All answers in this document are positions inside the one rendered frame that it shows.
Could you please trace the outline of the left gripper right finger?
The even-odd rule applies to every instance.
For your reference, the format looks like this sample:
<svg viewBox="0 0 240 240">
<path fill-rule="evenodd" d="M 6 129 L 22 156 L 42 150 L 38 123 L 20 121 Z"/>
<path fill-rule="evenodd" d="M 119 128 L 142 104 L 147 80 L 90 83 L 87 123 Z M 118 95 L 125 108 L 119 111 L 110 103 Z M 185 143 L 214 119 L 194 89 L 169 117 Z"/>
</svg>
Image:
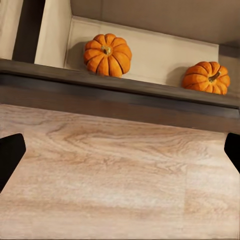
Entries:
<svg viewBox="0 0 240 240">
<path fill-rule="evenodd" d="M 224 151 L 240 173 L 240 134 L 227 134 Z"/>
</svg>

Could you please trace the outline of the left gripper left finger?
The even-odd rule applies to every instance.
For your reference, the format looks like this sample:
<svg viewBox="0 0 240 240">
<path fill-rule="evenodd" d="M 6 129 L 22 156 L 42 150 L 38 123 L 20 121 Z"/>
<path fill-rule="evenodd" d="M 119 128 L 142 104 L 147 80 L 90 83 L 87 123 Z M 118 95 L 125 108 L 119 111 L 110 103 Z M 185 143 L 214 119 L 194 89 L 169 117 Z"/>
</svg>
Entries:
<svg viewBox="0 0 240 240">
<path fill-rule="evenodd" d="M 26 144 L 21 133 L 0 138 L 0 192 L 15 171 L 26 152 Z"/>
</svg>

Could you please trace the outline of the pumpkin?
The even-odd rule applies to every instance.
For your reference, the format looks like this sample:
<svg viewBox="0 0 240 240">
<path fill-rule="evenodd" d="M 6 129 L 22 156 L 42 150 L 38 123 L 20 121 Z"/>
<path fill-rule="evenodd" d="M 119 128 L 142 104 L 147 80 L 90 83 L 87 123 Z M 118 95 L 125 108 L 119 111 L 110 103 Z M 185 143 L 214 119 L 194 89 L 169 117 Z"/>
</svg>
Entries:
<svg viewBox="0 0 240 240">
<path fill-rule="evenodd" d="M 118 78 L 128 73 L 131 60 L 127 41 L 112 33 L 99 34 L 87 42 L 82 56 L 88 73 Z"/>
<path fill-rule="evenodd" d="M 228 70 L 218 62 L 201 61 L 185 72 L 181 86 L 185 89 L 226 95 L 230 86 Z"/>
</svg>

